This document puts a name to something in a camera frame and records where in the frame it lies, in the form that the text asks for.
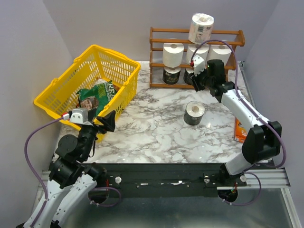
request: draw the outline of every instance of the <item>chip bag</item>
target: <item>chip bag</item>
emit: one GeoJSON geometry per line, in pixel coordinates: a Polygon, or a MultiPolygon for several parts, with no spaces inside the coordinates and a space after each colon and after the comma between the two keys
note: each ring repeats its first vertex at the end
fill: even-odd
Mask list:
{"type": "Polygon", "coordinates": [[[95,85],[92,89],[80,89],[79,106],[88,110],[89,120],[93,120],[116,95],[112,81],[95,85]]]}

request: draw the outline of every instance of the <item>yellow plastic basket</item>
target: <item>yellow plastic basket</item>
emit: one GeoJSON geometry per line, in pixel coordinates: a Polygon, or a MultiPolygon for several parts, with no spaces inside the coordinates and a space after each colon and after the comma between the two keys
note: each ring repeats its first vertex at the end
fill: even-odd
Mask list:
{"type": "MultiPolygon", "coordinates": [[[[115,110],[115,118],[117,119],[136,94],[139,70],[140,64],[125,55],[98,45],[91,45],[74,60],[69,69],[59,78],[55,78],[35,98],[34,104],[42,108],[54,119],[57,119],[63,113],[76,107],[78,104],[78,95],[76,93],[80,89],[90,89],[97,78],[102,78],[107,81],[112,80],[115,86],[120,87],[120,90],[98,116],[105,116],[115,110]]],[[[61,120],[61,122],[80,130],[79,126],[67,120],[61,120]]],[[[100,141],[103,135],[98,134],[97,137],[100,141]]]]}

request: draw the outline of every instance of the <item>white marble surface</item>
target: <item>white marble surface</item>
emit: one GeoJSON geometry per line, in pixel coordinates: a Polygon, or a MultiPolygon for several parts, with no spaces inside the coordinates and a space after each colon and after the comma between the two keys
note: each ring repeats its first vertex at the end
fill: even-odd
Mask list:
{"type": "MultiPolygon", "coordinates": [[[[209,91],[149,88],[149,64],[141,65],[136,96],[116,122],[115,132],[96,144],[95,155],[87,162],[227,162],[241,151],[242,144],[233,140],[234,115],[209,91]],[[190,101],[200,101],[206,108],[197,126],[183,120],[190,101]]],[[[232,81],[234,73],[228,75],[232,81]]],[[[248,97],[240,70],[238,86],[248,97]]],[[[59,138],[67,133],[77,135],[63,125],[59,138]]]]}

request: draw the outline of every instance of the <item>white toilet paper roll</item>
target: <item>white toilet paper roll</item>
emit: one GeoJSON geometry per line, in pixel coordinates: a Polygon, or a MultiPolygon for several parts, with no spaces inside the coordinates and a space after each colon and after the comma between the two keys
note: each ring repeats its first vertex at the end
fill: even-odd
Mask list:
{"type": "Polygon", "coordinates": [[[210,39],[214,18],[204,13],[195,13],[192,16],[188,39],[195,44],[201,44],[210,39]]]}
{"type": "Polygon", "coordinates": [[[226,45],[211,45],[207,61],[211,59],[221,59],[224,65],[227,64],[231,50],[226,45]]]}
{"type": "MultiPolygon", "coordinates": [[[[198,45],[189,44],[187,49],[186,61],[190,63],[191,57],[198,45]]],[[[195,54],[202,57],[205,61],[207,60],[207,54],[209,51],[209,44],[203,45],[195,54]]]]}
{"type": "Polygon", "coordinates": [[[175,68],[181,64],[182,54],[184,53],[183,44],[164,43],[162,61],[166,67],[175,68]]]}

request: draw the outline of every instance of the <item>white wall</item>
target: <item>white wall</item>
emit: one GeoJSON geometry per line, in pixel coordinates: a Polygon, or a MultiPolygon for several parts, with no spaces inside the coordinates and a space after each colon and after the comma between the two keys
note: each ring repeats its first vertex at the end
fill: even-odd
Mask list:
{"type": "Polygon", "coordinates": [[[280,0],[246,59],[245,73],[258,110],[282,125],[290,191],[304,225],[303,9],[302,0],[280,0]]]}
{"type": "MultiPolygon", "coordinates": [[[[24,159],[25,139],[51,120],[33,100],[72,58],[42,0],[1,1],[0,21],[0,226],[12,228],[29,218],[38,186],[24,159]]],[[[40,173],[48,168],[58,128],[30,141],[40,173]]]]}
{"type": "Polygon", "coordinates": [[[136,60],[149,60],[150,27],[190,27],[195,12],[215,18],[217,30],[240,30],[244,60],[278,0],[43,0],[73,58],[99,44],[136,60]]]}

